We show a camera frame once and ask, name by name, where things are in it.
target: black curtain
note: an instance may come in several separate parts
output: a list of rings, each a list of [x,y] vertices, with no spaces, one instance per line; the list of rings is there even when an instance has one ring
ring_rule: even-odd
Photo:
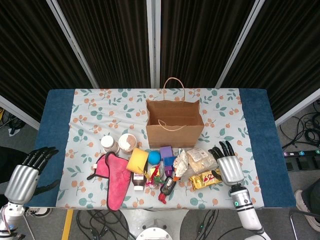
[[[275,119],[319,89],[320,1],[265,1],[222,87],[267,89]]]
[[[162,0],[160,86],[216,85],[254,0]],[[169,87],[180,85],[174,81]]]
[[[101,88],[150,88],[145,0],[59,0]]]
[[[46,1],[0,8],[1,96],[40,121],[49,90],[92,87]]]

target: chocolate bar wrapper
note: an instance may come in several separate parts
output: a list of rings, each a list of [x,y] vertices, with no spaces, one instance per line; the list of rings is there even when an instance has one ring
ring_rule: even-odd
[[[214,170],[218,175],[220,175],[220,170],[217,168]],[[212,171],[205,171],[203,173],[200,173],[198,175],[191,176],[189,180],[192,183],[193,189],[202,189],[206,186],[218,184],[222,181],[220,179],[217,179],[213,174]]]

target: floral tablecloth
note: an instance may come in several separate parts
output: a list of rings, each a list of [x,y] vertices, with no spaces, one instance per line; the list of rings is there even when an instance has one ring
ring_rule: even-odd
[[[183,89],[164,90],[165,99],[183,100]],[[95,177],[93,164],[104,154],[100,139],[111,135],[116,140],[124,133],[136,136],[138,147],[150,150],[146,124],[148,121],[146,99],[163,100],[162,89],[76,89],[69,122],[69,136],[59,194],[58,208],[106,209],[108,180]],[[240,160],[245,180],[243,185],[250,192],[256,208],[264,206],[255,160],[237,88],[186,88],[185,100],[200,100],[200,114],[204,129],[197,147],[204,150],[228,140]],[[120,151],[120,157],[129,156]],[[167,204],[158,201],[159,188],[146,187],[134,191],[130,183],[122,204],[124,209],[225,209],[232,208],[230,187],[219,183],[194,190],[189,181],[179,181]]]

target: robotic hand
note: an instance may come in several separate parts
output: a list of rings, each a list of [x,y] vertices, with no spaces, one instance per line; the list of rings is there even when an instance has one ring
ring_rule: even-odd
[[[0,210],[0,238],[11,240],[13,237],[23,239],[23,235],[18,235],[17,221],[25,209],[24,204],[29,202],[33,195],[54,188],[59,180],[54,181],[49,186],[37,187],[39,176],[47,165],[49,159],[59,151],[55,147],[43,147],[28,154],[21,165],[17,165],[11,175],[9,184],[4,195],[9,203]]]
[[[241,185],[245,176],[231,144],[225,141],[226,147],[223,142],[220,141],[219,143],[223,153],[216,146],[210,149],[209,153],[217,160],[222,181],[231,187],[230,195],[243,228],[255,234],[245,240],[271,240],[258,219],[248,189]]]

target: bottle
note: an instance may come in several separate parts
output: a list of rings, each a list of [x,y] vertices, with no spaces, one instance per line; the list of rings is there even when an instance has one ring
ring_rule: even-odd
[[[176,181],[173,180],[172,177],[168,176],[165,179],[165,183],[162,185],[162,187],[160,188],[160,194],[158,196],[158,200],[164,204],[166,204],[166,196],[170,195],[172,190],[175,188],[176,185]]]
[[[144,172],[148,171],[148,163],[146,162],[144,165]],[[145,184],[147,182],[147,178],[144,174],[132,174],[132,183],[133,183],[133,189],[135,191],[143,191],[145,189]]]
[[[106,153],[114,152],[115,154],[119,153],[120,147],[118,142],[114,140],[114,138],[110,135],[104,136],[101,138],[101,145],[104,148]]]

